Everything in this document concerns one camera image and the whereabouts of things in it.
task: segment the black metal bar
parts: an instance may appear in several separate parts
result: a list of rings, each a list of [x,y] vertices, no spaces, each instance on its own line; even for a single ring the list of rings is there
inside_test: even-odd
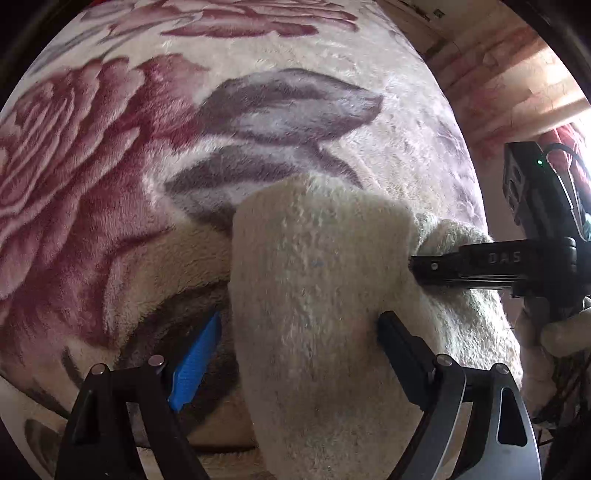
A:
[[[487,387],[472,392],[470,423],[451,479],[540,479],[534,431],[509,369],[495,364],[489,379]]]
[[[435,398],[388,480],[435,478],[456,426],[465,387],[464,370],[454,360],[448,366],[437,365]]]
[[[390,360],[408,401],[426,411],[431,403],[435,355],[420,337],[408,333],[398,316],[390,311],[378,319],[378,342]]]
[[[591,293],[586,262],[572,238],[556,238],[464,245],[439,257],[411,257],[409,267],[424,286],[510,288],[515,297],[547,298],[559,309],[579,306]]]
[[[177,417],[168,406],[157,370],[149,365],[140,367],[138,403],[150,447],[164,478],[209,480],[181,431]]]
[[[106,365],[86,377],[66,426],[56,480],[144,479],[126,410]]]

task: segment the pink rose pattern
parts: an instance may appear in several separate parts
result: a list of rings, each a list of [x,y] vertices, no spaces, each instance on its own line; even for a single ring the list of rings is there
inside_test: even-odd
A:
[[[30,386],[22,362],[60,352],[65,335],[117,335],[106,279],[118,255],[170,227],[141,176],[154,152],[193,141],[191,90],[205,73],[181,55],[134,69],[91,60],[37,83],[2,121],[0,351],[16,385]]]
[[[90,7],[82,21],[107,19],[63,43],[47,47],[29,72],[36,73],[81,42],[105,30],[97,44],[108,44],[105,54],[152,27],[170,23],[160,35],[175,37],[258,37],[276,32],[282,37],[315,35],[318,25],[358,30],[357,17],[326,0],[159,0],[143,7],[137,0],[111,0]]]
[[[127,58],[94,59],[34,85],[0,124],[1,373],[64,416],[36,387],[34,365],[61,358],[73,371],[64,338],[118,338],[105,315],[113,263],[173,228],[144,191],[148,167],[208,135],[227,138],[163,185],[188,215],[227,234],[231,191],[306,171],[360,185],[320,142],[372,122],[381,95],[287,69],[227,80],[196,105],[205,75],[180,54],[132,69]]]

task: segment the black cable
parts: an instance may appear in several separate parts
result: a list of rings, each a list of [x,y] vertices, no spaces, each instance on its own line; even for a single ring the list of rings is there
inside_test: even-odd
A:
[[[575,152],[572,148],[570,148],[568,145],[565,145],[563,143],[551,143],[550,145],[546,146],[546,148],[543,151],[544,158],[546,160],[548,160],[548,154],[552,151],[555,151],[555,150],[562,150],[563,152],[566,152],[571,157],[573,157],[573,159],[576,160],[576,162],[584,170],[585,175],[587,175],[587,178],[591,181],[591,174],[589,174],[589,170],[587,169],[587,165],[585,164],[583,159],[579,156],[579,154],[577,152]]]
[[[558,408],[558,407],[562,408],[564,403],[572,395],[572,393],[573,393],[574,389],[577,387],[577,385],[580,385],[580,383],[583,381],[583,378],[590,366],[591,366],[591,355],[589,355],[587,357],[587,360],[585,360],[584,364],[579,369],[579,374],[576,377],[573,375],[575,373],[574,371],[569,373],[568,379],[564,383],[564,385],[562,385],[562,387],[556,391],[556,393],[552,396],[550,401],[545,405],[544,408],[542,408],[542,410],[540,410],[540,412],[538,413],[536,418],[534,418],[532,421],[534,423],[540,423],[544,420],[549,420],[545,416],[545,414],[547,412],[553,413],[556,411],[556,408]]]
[[[541,439],[542,439],[542,434],[543,433],[544,433],[544,429],[540,429],[540,431],[538,432],[538,436],[535,439],[535,443],[538,446],[538,448],[540,448],[542,446]]]

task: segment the fleece blanket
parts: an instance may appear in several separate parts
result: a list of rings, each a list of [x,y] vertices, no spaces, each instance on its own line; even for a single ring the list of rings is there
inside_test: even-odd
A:
[[[298,173],[486,230],[447,100],[371,1],[113,0],[39,55],[0,115],[0,415],[43,478],[90,367],[171,351],[214,307],[221,347],[180,421],[212,476],[266,475],[231,225]]]
[[[478,229],[306,174],[246,199],[233,233],[236,353],[256,439],[277,478],[392,472],[422,413],[378,346],[384,311],[432,351],[473,368],[504,362],[520,380],[498,295],[427,292],[407,267],[409,255],[489,241]],[[459,424],[467,425],[466,414]],[[453,439],[438,478],[451,476],[462,440]]]

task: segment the terry cloth towel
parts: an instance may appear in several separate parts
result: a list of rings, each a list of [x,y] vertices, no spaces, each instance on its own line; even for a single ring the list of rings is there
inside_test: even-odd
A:
[[[326,176],[291,177],[242,203],[230,277],[235,346],[273,475],[391,473],[421,412],[376,341],[386,310],[435,353],[474,368],[504,362],[521,381],[518,343],[496,292],[423,290],[408,269],[409,255],[485,241],[472,226]],[[453,443],[448,457],[461,445]]]

